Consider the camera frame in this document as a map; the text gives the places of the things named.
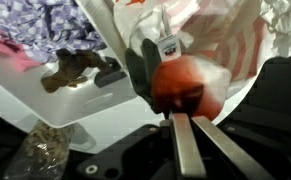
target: metal bar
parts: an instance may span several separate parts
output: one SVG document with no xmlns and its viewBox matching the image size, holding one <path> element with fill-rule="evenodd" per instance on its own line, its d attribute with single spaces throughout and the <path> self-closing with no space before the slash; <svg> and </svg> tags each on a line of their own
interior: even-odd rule
<svg viewBox="0 0 291 180">
<path fill-rule="evenodd" d="M 206 170 L 188 116 L 183 113 L 175 113 L 171 117 L 182 176 L 206 178 Z"/>
<path fill-rule="evenodd" d="M 274 179 L 255 159 L 248 155 L 206 117 L 193 117 L 195 124 L 213 141 L 229 160 L 250 180 Z"/>
</svg>

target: striped fabric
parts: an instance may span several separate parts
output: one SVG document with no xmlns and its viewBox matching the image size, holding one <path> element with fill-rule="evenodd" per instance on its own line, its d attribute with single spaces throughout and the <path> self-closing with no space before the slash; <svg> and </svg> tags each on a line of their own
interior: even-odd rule
<svg viewBox="0 0 291 180">
<path fill-rule="evenodd" d="M 222 64 L 232 73 L 232 81 L 256 75 L 259 47 L 267 31 L 257 11 L 250 10 L 250 6 L 259 7 L 258 1 L 248 1 L 156 0 L 167 7 L 172 32 L 183 42 L 187 53 L 199 53 Z M 241 11 L 249 11 L 245 13 L 249 16 L 245 21 L 249 22 L 237 21 L 244 18 L 239 17 Z M 235 28 L 234 20 L 243 25 Z M 228 33 L 231 29 L 236 30 L 234 34 Z"/>
</svg>

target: black plastic piece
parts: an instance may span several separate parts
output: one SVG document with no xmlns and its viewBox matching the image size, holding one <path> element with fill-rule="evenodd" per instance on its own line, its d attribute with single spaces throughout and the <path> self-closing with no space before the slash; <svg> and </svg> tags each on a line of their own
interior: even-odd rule
<svg viewBox="0 0 291 180">
<path fill-rule="evenodd" d="M 130 172 L 126 172 L 124 169 L 124 163 L 128 161 L 127 158 L 124 159 L 124 155 L 130 154 L 128 151 L 131 151 L 131 149 L 135 148 L 137 144 L 142 142 L 143 144 L 146 144 L 144 143 L 146 139 L 159 135 L 160 132 L 158 127 L 154 125 L 145 125 L 130 135 L 126 136 L 122 140 L 118 141 L 114 145 L 108 147 L 104 151 L 100 152 L 99 154 L 96 154 L 90 159 L 81 163 L 78 166 L 78 171 L 86 178 L 91 179 L 126 179 L 126 174 Z M 138 156 L 146 156 L 145 153 L 146 152 L 144 152 L 144 154 L 139 153 Z M 131 160 L 139 161 L 140 159 L 141 157 L 136 156 Z M 98 170 L 94 174 L 87 174 L 85 170 L 91 165 L 97 166 Z"/>
<path fill-rule="evenodd" d="M 98 72 L 96 74 L 94 84 L 99 88 L 105 87 L 111 83 L 127 77 L 125 72 L 121 72 L 121 67 L 115 59 L 106 57 L 106 62 L 111 65 L 112 72 L 109 74 Z"/>
<path fill-rule="evenodd" d="M 151 180 L 177 180 L 175 174 L 175 163 L 171 160 L 165 162 L 163 166 L 154 174 Z"/>
<path fill-rule="evenodd" d="M 278 179 L 291 179 L 291 57 L 268 60 L 244 100 L 218 126 L 261 164 L 281 164 L 268 166 Z"/>
</svg>

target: small tag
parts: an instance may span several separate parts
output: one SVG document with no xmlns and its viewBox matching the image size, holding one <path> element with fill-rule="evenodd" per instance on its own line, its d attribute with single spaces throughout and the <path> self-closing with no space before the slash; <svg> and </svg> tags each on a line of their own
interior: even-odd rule
<svg viewBox="0 0 291 180">
<path fill-rule="evenodd" d="M 161 56 L 161 60 L 164 62 L 180 57 L 182 52 L 178 37 L 172 34 L 164 5 L 162 5 L 162 20 L 167 37 L 164 37 L 157 42 L 157 48 Z"/>
<path fill-rule="evenodd" d="M 182 55 L 179 39 L 174 35 L 159 40 L 157 48 L 162 62 L 176 59 Z"/>
</svg>

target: patterned cloth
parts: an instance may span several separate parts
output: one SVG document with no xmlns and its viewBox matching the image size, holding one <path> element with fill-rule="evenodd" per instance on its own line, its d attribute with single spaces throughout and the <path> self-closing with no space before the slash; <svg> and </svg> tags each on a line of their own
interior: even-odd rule
<svg viewBox="0 0 291 180">
<path fill-rule="evenodd" d="M 57 61 L 60 48 L 105 48 L 74 0 L 0 0 L 0 39 L 22 44 L 40 63 Z"/>
</svg>

